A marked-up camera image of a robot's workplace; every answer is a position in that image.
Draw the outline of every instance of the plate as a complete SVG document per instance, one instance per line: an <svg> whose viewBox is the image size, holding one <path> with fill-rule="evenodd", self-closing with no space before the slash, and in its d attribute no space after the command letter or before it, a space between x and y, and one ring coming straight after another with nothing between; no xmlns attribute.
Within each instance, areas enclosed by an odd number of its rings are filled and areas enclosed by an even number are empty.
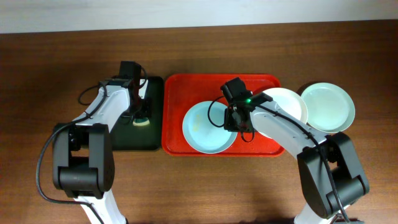
<svg viewBox="0 0 398 224"><path fill-rule="evenodd" d="M300 120L304 124L308 121L308 110L303 99L292 90L286 88L270 88L264 90L263 93L271 96L278 105L286 111L286 113L292 115L297 120ZM263 136L269 138L264 133L259 132Z"/></svg>
<svg viewBox="0 0 398 224"><path fill-rule="evenodd" d="M202 153L215 154L229 148L238 134L210 123L207 117L210 104L211 101L204 101L191 107L182 121L182 132L192 148ZM215 124L224 123L225 109L226 106L219 102L211 106L210 118Z"/></svg>
<svg viewBox="0 0 398 224"><path fill-rule="evenodd" d="M308 108L308 123L326 133L347 129L354 121L355 106L342 88L331 83L316 83L306 88L301 97Z"/></svg>

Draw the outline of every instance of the brown wooden surface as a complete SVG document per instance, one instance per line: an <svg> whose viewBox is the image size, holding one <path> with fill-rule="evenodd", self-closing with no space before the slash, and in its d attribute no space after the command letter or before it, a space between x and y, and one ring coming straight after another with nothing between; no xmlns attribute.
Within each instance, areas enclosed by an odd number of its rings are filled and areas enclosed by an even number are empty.
<svg viewBox="0 0 398 224"><path fill-rule="evenodd" d="M35 166L54 124L84 109L76 98L118 73L121 60L150 75L271 73L298 90L344 88L356 106L348 134L371 184L348 209L367 223L398 220L397 21L0 35L0 222L88 223L78 206L37 193ZM116 152L113 192L131 223L237 223L294 217L305 200L297 163L276 158L172 157ZM67 199L42 166L48 195Z"/></svg>

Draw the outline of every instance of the white backdrop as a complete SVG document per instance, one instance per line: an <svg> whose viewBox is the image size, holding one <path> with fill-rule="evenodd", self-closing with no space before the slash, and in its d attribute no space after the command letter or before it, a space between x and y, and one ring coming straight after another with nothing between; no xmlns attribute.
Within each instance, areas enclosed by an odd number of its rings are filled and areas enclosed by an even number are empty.
<svg viewBox="0 0 398 224"><path fill-rule="evenodd" d="M0 33L398 19L398 0L0 0Z"/></svg>

